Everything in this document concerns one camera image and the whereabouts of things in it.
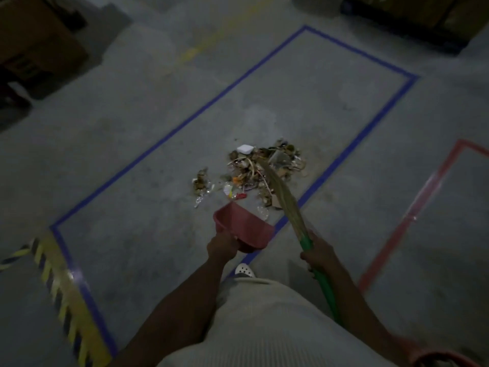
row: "pallet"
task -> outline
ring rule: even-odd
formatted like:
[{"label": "pallet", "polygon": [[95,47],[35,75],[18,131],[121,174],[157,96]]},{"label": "pallet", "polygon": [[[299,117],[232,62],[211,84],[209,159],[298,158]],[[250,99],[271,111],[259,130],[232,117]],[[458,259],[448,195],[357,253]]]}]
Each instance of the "pallet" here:
[{"label": "pallet", "polygon": [[461,39],[448,31],[429,29],[407,20],[394,18],[388,12],[374,8],[359,0],[343,0],[340,12],[344,15],[370,19],[383,27],[387,27],[389,32],[428,42],[435,48],[449,54],[459,54],[469,43],[469,41]]}]

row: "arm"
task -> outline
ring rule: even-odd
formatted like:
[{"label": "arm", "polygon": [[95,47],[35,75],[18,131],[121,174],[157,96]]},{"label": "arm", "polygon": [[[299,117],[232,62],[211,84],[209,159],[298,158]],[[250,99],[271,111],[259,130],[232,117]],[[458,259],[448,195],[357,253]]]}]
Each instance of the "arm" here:
[{"label": "arm", "polygon": [[382,357],[399,367],[409,366],[407,356],[368,307],[333,248],[313,232],[309,234],[314,248],[301,253],[301,258],[330,278],[345,328]]},{"label": "arm", "polygon": [[170,353],[202,341],[214,314],[224,265],[237,250],[229,233],[218,233],[207,245],[207,261],[156,306],[109,367],[156,366]]}]

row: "hand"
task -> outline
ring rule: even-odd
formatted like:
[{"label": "hand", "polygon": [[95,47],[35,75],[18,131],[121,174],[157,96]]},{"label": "hand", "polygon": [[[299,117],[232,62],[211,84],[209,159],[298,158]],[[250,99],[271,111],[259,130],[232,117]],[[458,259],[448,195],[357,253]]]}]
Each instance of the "hand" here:
[{"label": "hand", "polygon": [[343,266],[334,253],[333,247],[324,239],[316,236],[313,231],[309,230],[308,232],[314,247],[311,250],[302,252],[301,259],[305,260],[312,268],[326,274],[342,269]]},{"label": "hand", "polygon": [[235,237],[227,230],[217,233],[207,244],[209,258],[217,258],[227,263],[236,256],[239,244]]}]

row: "green broom handle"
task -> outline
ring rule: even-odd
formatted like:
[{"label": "green broom handle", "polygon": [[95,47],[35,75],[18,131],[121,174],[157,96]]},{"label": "green broom handle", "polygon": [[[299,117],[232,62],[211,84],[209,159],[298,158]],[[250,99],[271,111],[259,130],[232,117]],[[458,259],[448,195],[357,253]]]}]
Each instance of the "green broom handle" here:
[{"label": "green broom handle", "polygon": [[[312,247],[313,247],[313,242],[311,241],[311,239],[307,235],[304,235],[304,237],[301,239],[300,244],[301,244],[303,251],[308,251],[308,250],[312,249]],[[314,273],[315,278],[319,282],[319,285],[321,286],[321,291],[323,292],[323,295],[326,298],[328,305],[330,306],[331,313],[333,315],[333,319],[340,326],[343,326],[343,322],[341,321],[341,318],[339,316],[338,307],[336,306],[336,299],[334,297],[334,292],[333,292],[333,289],[331,287],[331,283],[330,283],[329,278],[326,277],[326,275],[324,275],[320,271],[317,271],[315,269],[313,269],[313,273]]]}]

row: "red dustpan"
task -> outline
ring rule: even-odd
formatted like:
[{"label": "red dustpan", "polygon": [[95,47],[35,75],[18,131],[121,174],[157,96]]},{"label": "red dustpan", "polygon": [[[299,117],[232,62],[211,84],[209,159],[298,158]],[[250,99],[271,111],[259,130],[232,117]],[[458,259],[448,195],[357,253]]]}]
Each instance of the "red dustpan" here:
[{"label": "red dustpan", "polygon": [[273,226],[234,202],[217,210],[213,217],[216,232],[228,230],[237,236],[240,251],[244,253],[263,250],[275,232]]}]

